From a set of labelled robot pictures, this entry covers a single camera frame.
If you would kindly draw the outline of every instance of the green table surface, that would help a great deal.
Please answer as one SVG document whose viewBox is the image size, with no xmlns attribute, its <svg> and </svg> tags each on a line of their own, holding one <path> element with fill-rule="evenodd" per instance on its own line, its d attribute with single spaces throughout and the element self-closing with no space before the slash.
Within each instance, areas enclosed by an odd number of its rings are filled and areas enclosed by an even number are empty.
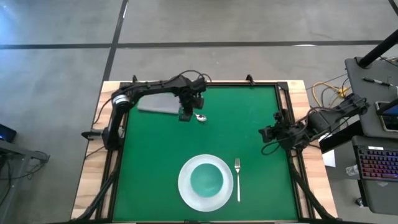
<svg viewBox="0 0 398 224">
<path fill-rule="evenodd" d="M 205 123 L 136 108 L 130 112 L 113 221 L 296 220 L 285 152 L 261 154 L 258 129 L 274 124 L 278 110 L 274 87 L 210 86 L 203 96 L 205 106 L 195 112 L 206 115 Z M 231 197 L 213 212 L 190 208 L 178 191 L 180 169 L 200 154 L 224 160 L 234 177 Z M 236 157 L 241 159 L 240 203 Z"/>
</svg>

